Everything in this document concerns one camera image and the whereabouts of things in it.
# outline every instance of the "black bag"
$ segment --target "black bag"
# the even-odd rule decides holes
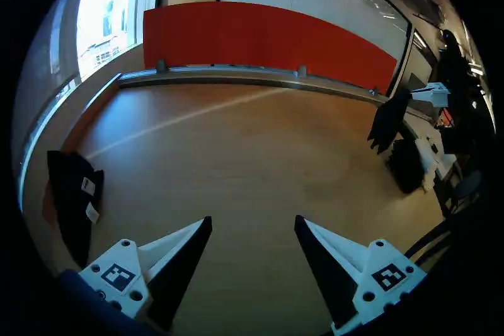
[[[95,171],[77,152],[47,151],[47,166],[61,236],[72,258],[85,268],[91,241],[91,221],[86,208],[91,202],[98,211],[103,171]],[[93,195],[82,189],[84,178],[95,185]]]

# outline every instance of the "wooden floor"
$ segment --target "wooden floor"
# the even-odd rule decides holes
[[[121,90],[80,151],[105,171],[89,259],[206,215],[214,231],[175,335],[319,335],[331,319],[294,233],[308,219],[403,252],[441,220],[434,192],[403,195],[369,148],[375,107],[259,86]]]

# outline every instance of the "red wall panel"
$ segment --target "red wall panel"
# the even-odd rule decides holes
[[[144,62],[237,64],[296,70],[385,93],[396,60],[374,44],[306,14],[249,3],[165,6],[144,13]]]

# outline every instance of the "white label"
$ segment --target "white label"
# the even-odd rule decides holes
[[[81,189],[88,194],[95,194],[95,186],[90,179],[84,177],[83,184],[81,185]]]
[[[86,208],[86,215],[88,216],[89,220],[93,222],[93,224],[96,224],[98,218],[100,217],[100,214],[98,214],[98,211],[95,210],[91,203],[89,203]]]

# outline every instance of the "white paper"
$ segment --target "white paper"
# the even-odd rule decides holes
[[[100,217],[100,214],[98,214],[98,211],[95,210],[91,203],[89,203],[86,208],[86,215],[93,224],[96,224],[96,222],[98,222],[98,218]]]

